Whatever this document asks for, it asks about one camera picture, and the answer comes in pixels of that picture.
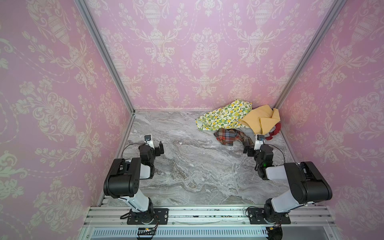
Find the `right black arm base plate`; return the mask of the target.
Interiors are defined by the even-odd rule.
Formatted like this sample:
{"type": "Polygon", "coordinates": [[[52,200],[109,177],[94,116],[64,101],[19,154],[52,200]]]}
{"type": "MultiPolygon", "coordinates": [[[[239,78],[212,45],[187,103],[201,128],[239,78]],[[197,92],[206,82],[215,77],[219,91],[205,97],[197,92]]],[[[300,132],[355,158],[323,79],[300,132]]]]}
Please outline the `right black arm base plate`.
{"type": "Polygon", "coordinates": [[[269,212],[256,207],[248,207],[245,210],[251,225],[289,225],[291,220],[288,213],[275,213],[273,210],[269,212]]]}

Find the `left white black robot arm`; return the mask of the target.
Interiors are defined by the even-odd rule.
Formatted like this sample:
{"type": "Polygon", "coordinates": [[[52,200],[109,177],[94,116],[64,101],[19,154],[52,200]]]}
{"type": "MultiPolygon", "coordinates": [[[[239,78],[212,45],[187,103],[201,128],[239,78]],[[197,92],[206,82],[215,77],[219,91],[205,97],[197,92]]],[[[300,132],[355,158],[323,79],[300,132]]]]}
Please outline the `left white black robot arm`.
{"type": "Polygon", "coordinates": [[[123,201],[130,207],[120,216],[128,225],[166,225],[169,209],[155,208],[152,200],[140,190],[140,181],[152,179],[155,159],[164,154],[164,146],[140,144],[140,156],[114,159],[104,182],[104,195],[123,201]]]}

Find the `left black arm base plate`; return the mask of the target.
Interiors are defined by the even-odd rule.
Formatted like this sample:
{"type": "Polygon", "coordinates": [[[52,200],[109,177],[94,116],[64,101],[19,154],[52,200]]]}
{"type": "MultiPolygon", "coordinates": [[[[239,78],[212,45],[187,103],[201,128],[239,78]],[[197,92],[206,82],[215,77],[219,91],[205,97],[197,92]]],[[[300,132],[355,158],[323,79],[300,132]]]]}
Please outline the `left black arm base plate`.
{"type": "Polygon", "coordinates": [[[169,209],[155,208],[144,213],[129,211],[127,225],[167,225],[169,209]]]}

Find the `plaid brown red cloth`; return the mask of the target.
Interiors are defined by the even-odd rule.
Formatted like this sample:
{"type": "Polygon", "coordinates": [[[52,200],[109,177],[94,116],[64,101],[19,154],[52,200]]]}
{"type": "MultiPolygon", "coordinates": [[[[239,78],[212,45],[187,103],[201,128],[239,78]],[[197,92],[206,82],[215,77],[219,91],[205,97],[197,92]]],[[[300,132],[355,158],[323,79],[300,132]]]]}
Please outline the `plaid brown red cloth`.
{"type": "Polygon", "coordinates": [[[244,132],[236,129],[219,129],[214,132],[214,136],[219,143],[226,146],[233,146],[233,143],[239,141],[243,146],[250,146],[254,141],[248,137],[244,132]]]}

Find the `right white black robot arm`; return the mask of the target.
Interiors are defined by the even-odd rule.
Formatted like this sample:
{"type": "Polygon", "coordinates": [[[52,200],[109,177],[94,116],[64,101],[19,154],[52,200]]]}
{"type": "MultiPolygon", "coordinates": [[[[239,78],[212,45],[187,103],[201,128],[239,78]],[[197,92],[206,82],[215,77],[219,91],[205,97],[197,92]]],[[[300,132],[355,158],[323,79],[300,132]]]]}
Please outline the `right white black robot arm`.
{"type": "Polygon", "coordinates": [[[331,200],[332,189],[313,162],[273,163],[274,147],[263,144],[258,150],[244,147],[243,153],[253,157],[255,171],[264,181],[287,180],[289,190],[278,197],[266,200],[264,207],[248,207],[245,215],[250,224],[288,225],[289,213],[307,204],[331,200]]]}

